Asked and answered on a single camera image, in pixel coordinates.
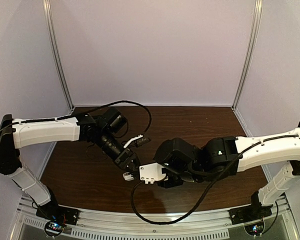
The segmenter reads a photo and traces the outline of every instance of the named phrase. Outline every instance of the black cable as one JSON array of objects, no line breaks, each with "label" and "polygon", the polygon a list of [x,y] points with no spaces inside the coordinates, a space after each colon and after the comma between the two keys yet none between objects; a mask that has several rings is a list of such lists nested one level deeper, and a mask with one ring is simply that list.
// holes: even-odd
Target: black cable
[{"label": "black cable", "polygon": [[133,104],[133,105],[139,106],[139,107],[143,108],[144,110],[146,110],[146,112],[149,115],[149,120],[148,120],[148,125],[146,126],[146,128],[144,129],[144,131],[142,133],[142,135],[144,135],[151,126],[152,115],[151,115],[151,112],[149,111],[149,109],[146,106],[144,106],[144,105],[142,105],[138,102],[135,102],[135,101],[129,101],[129,100],[114,101],[114,102],[111,102],[111,103],[108,103],[108,104],[105,104],[105,105],[102,105],[102,106],[94,107],[94,108],[92,108],[90,110],[87,110],[87,111],[79,112],[79,113],[76,113],[76,114],[73,114],[73,115],[62,116],[62,117],[60,117],[59,120],[68,119],[68,118],[77,117],[77,116],[82,116],[82,115],[89,114],[89,113],[92,113],[94,111],[106,108],[106,107],[110,107],[110,106],[113,106],[113,105],[116,105],[116,104],[122,104],[122,103]]},{"label": "black cable", "polygon": [[113,135],[113,136],[114,136],[115,139],[120,139],[120,138],[123,138],[128,133],[128,131],[129,131],[129,122],[128,122],[128,120],[126,120],[125,132],[120,136],[115,136],[115,135]]},{"label": "black cable", "polygon": [[264,232],[262,232],[262,235],[264,235],[265,233],[267,233],[273,227],[273,225],[275,224],[275,222],[276,222],[276,220],[278,218],[278,215],[279,215],[279,206],[278,206],[277,201],[275,201],[275,205],[276,205],[275,218],[274,218],[273,222],[271,223],[271,225],[269,226],[269,228],[267,230],[265,230]]},{"label": "black cable", "polygon": [[203,172],[203,171],[196,171],[193,169],[192,167],[192,161],[188,163],[188,169],[189,171],[192,173],[192,174],[196,174],[196,175],[199,175],[199,176],[203,176],[203,177],[209,177],[211,176],[212,174],[216,174],[216,173],[210,173],[210,172]]},{"label": "black cable", "polygon": [[33,202],[31,203],[31,206],[32,206],[34,209],[38,210],[38,208],[37,208],[37,207],[34,207],[34,203],[36,203],[36,202],[35,202],[35,201],[33,201]]},{"label": "black cable", "polygon": [[[297,138],[299,137],[299,135],[295,134],[295,135],[281,135],[281,136],[274,136],[274,137],[270,137],[270,138],[266,138],[263,140],[263,143],[265,142],[268,142],[268,141],[272,141],[272,140],[277,140],[277,139],[283,139],[283,138]],[[204,192],[202,193],[202,195],[200,196],[200,198],[198,199],[198,201],[196,202],[196,204],[186,213],[184,214],[183,216],[177,218],[176,220],[173,220],[173,221],[152,221],[152,220],[149,220],[145,217],[143,217],[136,209],[136,206],[135,206],[135,201],[134,201],[134,194],[135,194],[135,191],[137,189],[138,186],[140,186],[140,184],[143,183],[143,181],[137,183],[132,191],[131,191],[131,194],[130,194],[130,203],[131,203],[131,207],[132,207],[132,210],[133,212],[140,218],[142,219],[143,221],[149,223],[149,224],[154,224],[154,225],[169,225],[169,224],[175,224],[177,222],[180,222],[181,220],[187,218],[189,215],[191,215],[198,207],[199,205],[201,204],[201,202],[204,200],[204,198],[206,197],[206,195],[208,194],[209,190],[213,187],[213,185],[219,180],[219,179],[222,179],[222,176],[227,173],[230,168],[232,166],[234,166],[235,164],[238,163],[238,161],[240,160],[240,158],[243,156],[244,153],[246,153],[247,151],[249,151],[250,149],[258,146],[262,144],[261,141],[259,142],[256,142],[254,144],[252,144],[251,146],[247,147],[246,149],[244,149],[242,152],[240,152],[235,158],[233,158],[231,160],[231,162],[217,175],[217,177],[212,180],[209,185],[205,188]]]},{"label": "black cable", "polygon": [[[89,149],[92,148],[92,147],[95,146],[95,145],[96,145],[96,144],[92,143],[91,145],[89,145],[89,146],[86,147],[85,154],[86,154],[86,156],[87,156],[90,160],[94,160],[94,159],[93,159],[92,157],[89,156]],[[103,158],[103,159],[101,159],[101,160],[99,160],[99,161],[96,161],[97,163],[102,162],[102,161],[104,161],[104,160],[106,160],[106,159],[108,158],[108,156],[107,156],[105,153],[103,153],[103,155],[105,155],[105,158]]]}]

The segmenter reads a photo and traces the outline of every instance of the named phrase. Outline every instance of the white wall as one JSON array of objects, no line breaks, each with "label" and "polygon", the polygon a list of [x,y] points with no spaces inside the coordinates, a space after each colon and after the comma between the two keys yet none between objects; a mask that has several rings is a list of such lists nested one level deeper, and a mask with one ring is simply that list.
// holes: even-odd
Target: white wall
[{"label": "white wall", "polygon": [[[300,1],[263,1],[260,31],[238,110],[254,136],[300,121]],[[280,164],[269,166],[272,175]],[[300,184],[287,193],[300,231]]]},{"label": "white wall", "polygon": [[[0,0],[0,122],[68,113],[52,57],[42,0]],[[25,147],[23,160],[38,174],[48,144]],[[0,175],[0,240],[7,239],[21,191]]]},{"label": "white wall", "polygon": [[231,106],[254,0],[52,0],[75,106]]}]

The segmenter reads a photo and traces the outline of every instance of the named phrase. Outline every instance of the black mounting plate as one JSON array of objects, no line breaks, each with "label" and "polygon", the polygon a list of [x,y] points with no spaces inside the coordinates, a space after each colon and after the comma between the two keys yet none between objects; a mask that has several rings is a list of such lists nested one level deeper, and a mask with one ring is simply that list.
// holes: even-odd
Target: black mounting plate
[{"label": "black mounting plate", "polygon": [[260,220],[272,215],[271,206],[262,206],[256,211],[252,205],[232,208],[229,210],[232,225]]},{"label": "black mounting plate", "polygon": [[[58,219],[56,219],[56,221],[63,223],[63,215],[65,215],[65,224],[68,225],[76,225],[77,224],[77,220],[78,220],[78,215],[79,215],[79,210],[75,209],[75,208],[70,208],[70,207],[64,207],[64,206],[58,206],[57,209],[58,215],[62,216],[62,218],[60,219],[60,217]],[[36,216],[44,218],[44,219],[48,219],[47,216],[51,216],[53,213],[52,212],[47,212],[46,215],[43,213],[42,210],[38,209],[36,211]]]}]

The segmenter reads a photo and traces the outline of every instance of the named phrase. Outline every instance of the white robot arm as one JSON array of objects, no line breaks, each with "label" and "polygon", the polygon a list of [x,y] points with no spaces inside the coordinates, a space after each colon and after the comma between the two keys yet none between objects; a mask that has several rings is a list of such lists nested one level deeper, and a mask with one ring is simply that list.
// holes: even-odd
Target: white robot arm
[{"label": "white robot arm", "polygon": [[122,145],[112,133],[116,133],[125,123],[126,119],[115,108],[99,116],[83,114],[23,120],[6,115],[0,126],[0,173],[10,177],[40,206],[38,216],[56,221],[67,216],[66,223],[74,225],[78,210],[58,205],[52,191],[21,163],[18,149],[47,142],[92,142],[115,165],[126,171],[123,177],[127,181],[140,179],[146,184],[156,182],[164,188],[179,186],[183,182],[211,182],[230,163],[231,168],[221,178],[263,164],[288,161],[271,182],[251,197],[250,208],[230,210],[231,216],[235,216],[234,224],[257,219],[261,214],[263,217],[271,214],[270,207],[276,199],[300,179],[300,124],[294,130],[276,135],[213,138],[202,148],[181,138],[166,140],[157,149],[153,158],[155,163],[141,165],[137,155],[129,149],[129,144],[142,145],[149,139],[139,135]]}]

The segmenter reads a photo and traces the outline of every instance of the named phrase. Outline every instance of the dark wooden surface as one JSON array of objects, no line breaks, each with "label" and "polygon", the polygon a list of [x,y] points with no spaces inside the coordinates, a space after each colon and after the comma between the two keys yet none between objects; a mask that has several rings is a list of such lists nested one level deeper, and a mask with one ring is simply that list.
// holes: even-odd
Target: dark wooden surface
[{"label": "dark wooden surface", "polygon": [[[128,118],[130,130],[122,140],[140,134],[148,122],[140,107],[118,107]],[[150,107],[153,122],[147,132],[152,141],[133,148],[142,164],[152,163],[158,146],[166,139],[180,137],[202,147],[214,137],[244,136],[229,107]],[[124,181],[123,172],[97,147],[86,155],[86,142],[58,142],[44,171],[42,182],[55,193],[59,204],[110,212],[132,213],[130,192],[137,181]],[[267,183],[261,167],[217,182],[198,211],[249,204],[253,192]],[[141,213],[188,211],[207,183],[185,183],[171,189],[141,185],[135,203]]]}]

